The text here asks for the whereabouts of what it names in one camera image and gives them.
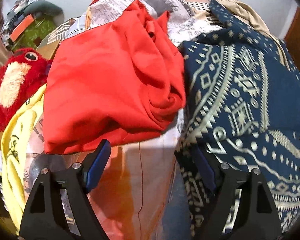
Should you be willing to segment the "beige garment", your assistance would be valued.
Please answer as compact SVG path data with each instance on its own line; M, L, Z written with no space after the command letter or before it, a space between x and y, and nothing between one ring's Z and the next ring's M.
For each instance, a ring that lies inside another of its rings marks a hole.
M271 38L277 46L280 63L290 70L289 62L283 49L283 43L274 36L268 29L265 22L259 16L259 14L249 5L238 0L216 0L225 9L234 14L239 20L245 24L250 25L255 31L258 31L262 35Z

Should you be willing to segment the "printed bed sheet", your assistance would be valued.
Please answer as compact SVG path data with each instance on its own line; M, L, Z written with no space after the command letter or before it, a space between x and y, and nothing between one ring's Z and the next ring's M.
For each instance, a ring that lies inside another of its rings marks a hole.
M209 0L98 0L88 30L69 33L47 79L38 128L50 158L111 155L89 194L110 239L166 239L162 217L185 106L177 46L202 31Z

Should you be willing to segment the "navy patterned cloth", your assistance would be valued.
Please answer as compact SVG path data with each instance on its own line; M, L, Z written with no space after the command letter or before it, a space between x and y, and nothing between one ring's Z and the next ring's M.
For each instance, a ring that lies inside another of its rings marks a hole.
M178 149L198 145L240 171L259 168L283 231L300 216L300 70L268 38L216 0L219 30L180 46L187 103Z

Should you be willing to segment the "yellow garment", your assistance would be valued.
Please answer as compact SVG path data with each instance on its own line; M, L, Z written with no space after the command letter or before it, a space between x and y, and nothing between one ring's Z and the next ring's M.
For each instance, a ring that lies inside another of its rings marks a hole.
M16 111L1 138L2 152L2 195L7 211L17 231L20 229L26 205L24 194L24 168L26 148L34 126L43 113L46 85Z

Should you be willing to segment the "red garment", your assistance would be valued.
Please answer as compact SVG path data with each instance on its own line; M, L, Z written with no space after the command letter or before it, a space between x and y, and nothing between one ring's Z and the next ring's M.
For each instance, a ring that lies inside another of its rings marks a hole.
M134 0L115 21L59 46L44 94L44 150L72 154L102 139L152 139L185 106L184 60L167 34L168 11L153 18Z

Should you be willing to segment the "red plush toy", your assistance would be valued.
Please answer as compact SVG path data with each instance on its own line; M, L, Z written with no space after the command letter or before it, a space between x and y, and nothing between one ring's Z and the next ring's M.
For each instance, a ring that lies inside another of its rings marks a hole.
M12 116L47 82L52 60L32 48L21 48L0 68L0 132Z

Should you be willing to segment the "green camouflage bag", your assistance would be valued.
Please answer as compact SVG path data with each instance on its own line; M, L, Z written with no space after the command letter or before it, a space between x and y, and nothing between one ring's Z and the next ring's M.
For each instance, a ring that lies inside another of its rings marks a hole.
M13 42L11 51L21 48L36 49L42 40L56 28L51 16L36 18Z

